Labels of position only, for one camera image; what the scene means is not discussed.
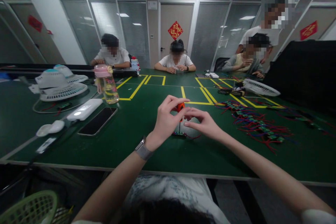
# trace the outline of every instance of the pink bottle cap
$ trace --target pink bottle cap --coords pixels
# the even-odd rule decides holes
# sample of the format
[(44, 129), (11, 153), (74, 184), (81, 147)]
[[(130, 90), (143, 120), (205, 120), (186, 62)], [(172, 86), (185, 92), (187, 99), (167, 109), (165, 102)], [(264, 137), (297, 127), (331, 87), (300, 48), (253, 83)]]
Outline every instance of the pink bottle cap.
[(95, 65), (94, 74), (98, 78), (110, 77), (113, 74), (113, 69), (108, 65)]

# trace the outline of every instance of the standing person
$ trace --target standing person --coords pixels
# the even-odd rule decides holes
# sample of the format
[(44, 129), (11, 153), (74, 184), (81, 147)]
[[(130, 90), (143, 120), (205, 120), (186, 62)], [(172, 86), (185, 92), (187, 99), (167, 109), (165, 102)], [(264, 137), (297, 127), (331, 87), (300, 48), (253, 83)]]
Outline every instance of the standing person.
[(195, 72), (196, 66), (191, 61), (190, 57), (183, 52), (183, 41), (175, 40), (170, 44), (170, 55), (164, 56), (158, 63), (156, 63), (154, 69), (166, 71), (171, 74), (175, 74), (176, 70)]
[(112, 34), (105, 33), (101, 38), (101, 49), (90, 65), (107, 64), (112, 68), (129, 68), (131, 62), (128, 51), (119, 49), (119, 40)]
[(241, 39), (239, 46), (237, 48), (236, 54), (242, 53), (244, 45), (247, 44), (249, 37), (252, 37), (256, 33), (266, 34), (269, 37), (269, 46), (261, 51), (261, 54), (265, 56), (261, 59), (261, 64), (265, 62), (265, 58), (268, 58), (269, 54), (272, 52), (273, 47), (277, 46), (279, 43), (279, 33), (280, 29), (272, 28), (272, 25), (282, 13), (286, 10), (285, 0), (275, 0), (275, 3), (272, 3), (270, 7), (267, 8), (265, 12), (265, 18), (261, 21), (261, 25), (253, 27), (247, 30)]
[[(304, 224), (336, 222), (336, 213), (331, 207), (280, 167), (225, 133), (208, 112), (185, 107), (177, 115), (171, 114), (178, 104), (189, 101), (171, 95), (166, 97), (157, 110), (153, 131), (143, 137), (135, 151), (91, 195), (74, 218), (74, 223), (229, 223), (213, 202), (204, 178), (139, 176), (146, 161), (171, 136), (182, 118), (188, 120), (184, 124), (186, 127), (232, 151), (279, 195)], [(189, 122), (193, 117), (200, 123)]]
[(263, 48), (269, 46), (269, 38), (265, 34), (256, 33), (248, 38), (245, 45), (245, 51), (237, 55), (233, 55), (225, 61), (225, 65), (220, 69), (223, 72), (246, 72), (256, 75), (257, 78), (264, 78), (263, 66), (260, 59), (256, 58), (256, 54)]

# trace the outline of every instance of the green basket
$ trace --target green basket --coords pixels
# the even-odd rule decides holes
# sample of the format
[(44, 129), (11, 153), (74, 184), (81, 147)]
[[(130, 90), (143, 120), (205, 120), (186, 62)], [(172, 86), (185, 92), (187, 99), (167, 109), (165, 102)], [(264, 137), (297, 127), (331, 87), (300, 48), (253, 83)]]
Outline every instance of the green basket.
[(58, 205), (53, 191), (32, 194), (0, 216), (0, 224), (67, 224), (70, 211)]

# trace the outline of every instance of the black smartphone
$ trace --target black smartphone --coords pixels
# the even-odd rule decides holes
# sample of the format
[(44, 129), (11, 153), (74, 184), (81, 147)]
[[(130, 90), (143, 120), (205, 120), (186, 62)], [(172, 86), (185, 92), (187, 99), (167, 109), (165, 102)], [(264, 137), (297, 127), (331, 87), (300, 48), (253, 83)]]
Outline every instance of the black smartphone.
[(117, 108), (103, 108), (94, 118), (91, 119), (83, 128), (78, 132), (79, 135), (96, 135), (102, 127), (114, 116)]

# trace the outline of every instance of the phone screen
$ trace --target phone screen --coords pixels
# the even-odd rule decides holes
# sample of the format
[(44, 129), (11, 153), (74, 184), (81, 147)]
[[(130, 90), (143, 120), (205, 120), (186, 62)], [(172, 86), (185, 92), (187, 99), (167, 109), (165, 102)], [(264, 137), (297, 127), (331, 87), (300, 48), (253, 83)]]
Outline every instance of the phone screen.
[(103, 108), (98, 115), (92, 118), (83, 128), (80, 129), (78, 134), (80, 135), (95, 135), (100, 129), (111, 119), (111, 117), (117, 111), (117, 108)]

